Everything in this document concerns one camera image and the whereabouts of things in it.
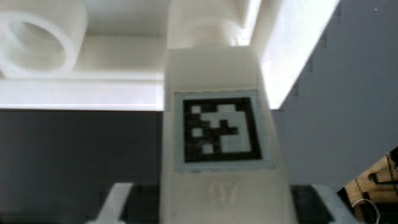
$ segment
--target white cylinder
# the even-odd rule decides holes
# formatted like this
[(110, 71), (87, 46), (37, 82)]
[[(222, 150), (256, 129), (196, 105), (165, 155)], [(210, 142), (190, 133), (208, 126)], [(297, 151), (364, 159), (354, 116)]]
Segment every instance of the white cylinder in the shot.
[(169, 10), (167, 47), (236, 45), (242, 33), (236, 0), (174, 0)]
[(82, 0), (0, 1), (0, 69), (6, 77), (71, 72), (85, 29)]

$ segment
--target gray wall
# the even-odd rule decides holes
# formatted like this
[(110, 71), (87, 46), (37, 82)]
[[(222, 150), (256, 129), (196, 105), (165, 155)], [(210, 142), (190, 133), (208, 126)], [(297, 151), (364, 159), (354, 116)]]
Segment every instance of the gray wall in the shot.
[(160, 127), (155, 112), (0, 111), (0, 223), (85, 223), (114, 182), (157, 223)]
[(274, 112), (295, 184), (320, 183), (338, 190), (398, 145), (396, 21), (398, 1), (341, 1)]

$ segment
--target qr-like code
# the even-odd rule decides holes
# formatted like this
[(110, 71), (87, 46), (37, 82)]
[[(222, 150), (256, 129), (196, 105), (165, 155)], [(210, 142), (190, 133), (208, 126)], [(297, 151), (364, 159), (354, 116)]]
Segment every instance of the qr-like code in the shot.
[(251, 98), (183, 101), (185, 162), (260, 160)]

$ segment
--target dark background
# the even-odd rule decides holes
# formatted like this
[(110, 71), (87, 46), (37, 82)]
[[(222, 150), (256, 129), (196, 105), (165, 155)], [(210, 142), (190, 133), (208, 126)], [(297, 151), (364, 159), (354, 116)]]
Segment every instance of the dark background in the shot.
[(162, 114), (0, 111), (0, 219), (84, 223), (114, 182), (130, 221), (157, 221)]

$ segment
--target white bracket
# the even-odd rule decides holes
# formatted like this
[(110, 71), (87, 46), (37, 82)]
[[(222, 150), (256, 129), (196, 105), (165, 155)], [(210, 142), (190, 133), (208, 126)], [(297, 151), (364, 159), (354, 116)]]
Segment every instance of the white bracket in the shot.
[(89, 221), (87, 224), (125, 224), (125, 221), (119, 220), (119, 217), (132, 187), (133, 183), (114, 184), (101, 212), (98, 214), (96, 220)]

